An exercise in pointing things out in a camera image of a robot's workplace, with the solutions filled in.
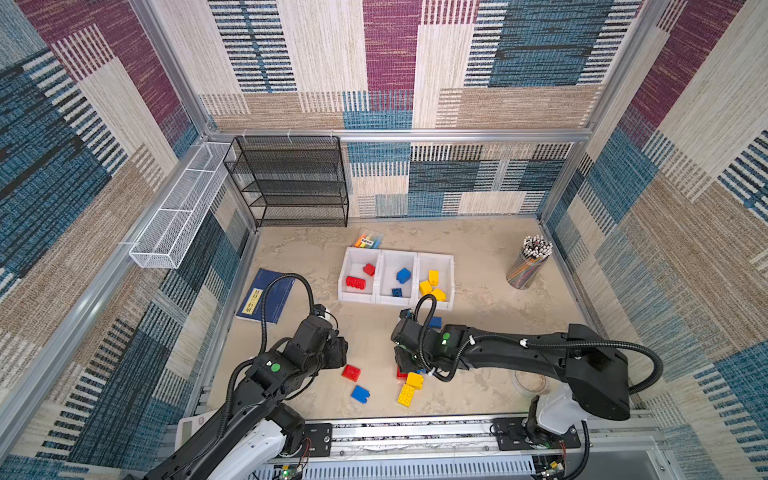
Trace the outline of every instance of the white wire basket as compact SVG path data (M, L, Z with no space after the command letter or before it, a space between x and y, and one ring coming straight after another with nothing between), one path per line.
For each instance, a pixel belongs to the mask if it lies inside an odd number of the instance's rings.
M225 158L235 160L230 144L207 142L197 151L131 248L138 266L179 268L227 178Z

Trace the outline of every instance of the blue book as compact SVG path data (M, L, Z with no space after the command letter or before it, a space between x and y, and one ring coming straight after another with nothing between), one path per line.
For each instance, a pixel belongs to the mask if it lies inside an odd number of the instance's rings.
M253 279L253 283L250 284L250 290L243 299L243 304L240 305L240 309L237 311L237 316L243 318L261 321L261 302L263 300L262 295L264 289L283 273L273 272L272 270L265 270L259 268L256 273L256 278ZM269 296L266 299L266 321L269 323L277 323L280 318L280 314L283 312L283 307L288 300L288 293L293 286L294 278L284 278L281 281L275 283L270 289Z

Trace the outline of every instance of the pencil holder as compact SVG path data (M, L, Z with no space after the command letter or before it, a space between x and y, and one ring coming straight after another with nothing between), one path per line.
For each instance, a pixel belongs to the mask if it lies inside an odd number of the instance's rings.
M547 262L549 256L542 258L528 259L520 251L520 260L509 270L507 273L507 282L514 288L519 290L526 290L536 277L536 272Z

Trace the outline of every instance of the red building block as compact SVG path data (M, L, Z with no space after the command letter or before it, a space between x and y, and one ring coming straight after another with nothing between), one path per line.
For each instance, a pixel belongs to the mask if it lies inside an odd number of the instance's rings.
M347 365L344 368L344 371L341 372L341 376L345 379L350 379L353 382L357 382L357 379L360 378L360 369L356 366Z
M362 278L355 278L354 276L348 276L346 278L346 285L360 290L366 289L366 281Z

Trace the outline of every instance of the yellow building block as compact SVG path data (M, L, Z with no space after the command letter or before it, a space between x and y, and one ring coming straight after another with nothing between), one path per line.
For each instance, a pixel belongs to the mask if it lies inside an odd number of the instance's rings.
M448 297L445 296L445 292L443 292L439 288L434 289L432 291L432 295L435 296L438 302L445 302L448 299Z
M424 387L424 377L418 373L409 373L408 379L406 379L406 385L410 385L417 390L421 390Z
M424 280L419 284L419 292L421 292L422 296L432 293L432 285L429 284L428 280Z
M397 397L397 403L410 407L414 393L416 393L416 389L406 383L402 386L402 390L400 390L400 396Z

